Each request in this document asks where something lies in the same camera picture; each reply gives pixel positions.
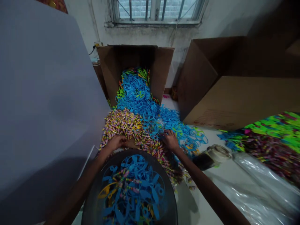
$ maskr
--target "cardboard box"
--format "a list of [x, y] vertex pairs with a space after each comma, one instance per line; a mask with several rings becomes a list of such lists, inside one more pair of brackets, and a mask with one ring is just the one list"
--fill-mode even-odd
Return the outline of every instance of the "cardboard box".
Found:
[[138, 66], [150, 69], [150, 91], [153, 97], [162, 102], [173, 48], [151, 45], [113, 45], [99, 47], [97, 50], [112, 106], [117, 104], [116, 95], [122, 71]]
[[246, 37], [191, 41], [177, 83], [184, 123], [236, 130], [300, 112], [300, 57]]

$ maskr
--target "box flap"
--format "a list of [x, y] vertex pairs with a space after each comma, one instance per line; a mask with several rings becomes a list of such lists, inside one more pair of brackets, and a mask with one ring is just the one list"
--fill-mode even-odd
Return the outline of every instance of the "box flap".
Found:
[[174, 49], [159, 47], [155, 50], [155, 61], [150, 69], [150, 91], [162, 103]]
[[196, 41], [192, 40], [177, 83], [181, 120], [198, 104], [217, 79], [217, 72]]
[[115, 106], [122, 70], [112, 46], [99, 47], [97, 50], [110, 103]]
[[236, 130], [288, 109], [300, 107], [300, 79], [221, 77], [183, 121]]
[[245, 39], [236, 51], [227, 76], [300, 78], [300, 57], [267, 40]]

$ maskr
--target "plastic bag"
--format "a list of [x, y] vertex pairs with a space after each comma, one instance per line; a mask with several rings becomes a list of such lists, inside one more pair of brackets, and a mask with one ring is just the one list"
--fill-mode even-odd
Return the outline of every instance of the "plastic bag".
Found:
[[236, 153], [234, 161], [242, 167], [255, 182], [274, 199], [286, 213], [298, 215], [300, 213], [300, 191], [256, 158], [246, 153]]
[[213, 182], [229, 198], [229, 200], [243, 213], [252, 225], [289, 225], [293, 219], [284, 214], [280, 209], [269, 204], [267, 199], [258, 198], [249, 192], [223, 183], [213, 178]]

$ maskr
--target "person's right hand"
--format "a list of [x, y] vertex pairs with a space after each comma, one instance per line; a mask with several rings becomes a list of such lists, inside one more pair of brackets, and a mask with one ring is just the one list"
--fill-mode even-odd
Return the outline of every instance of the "person's right hand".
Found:
[[180, 150], [176, 134], [172, 130], [165, 130], [162, 136], [163, 142], [173, 153]]

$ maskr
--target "hand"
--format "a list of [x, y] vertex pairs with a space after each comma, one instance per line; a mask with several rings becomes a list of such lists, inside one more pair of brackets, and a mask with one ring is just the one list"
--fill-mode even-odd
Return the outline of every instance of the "hand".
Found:
[[172, 130], [165, 130], [162, 134], [162, 140], [173, 153], [180, 150], [176, 134]]
[[127, 146], [127, 139], [124, 135], [115, 135], [110, 139], [106, 146], [104, 147], [105, 149], [109, 149], [109, 151], [113, 152], [117, 150], [120, 147], [125, 147]]

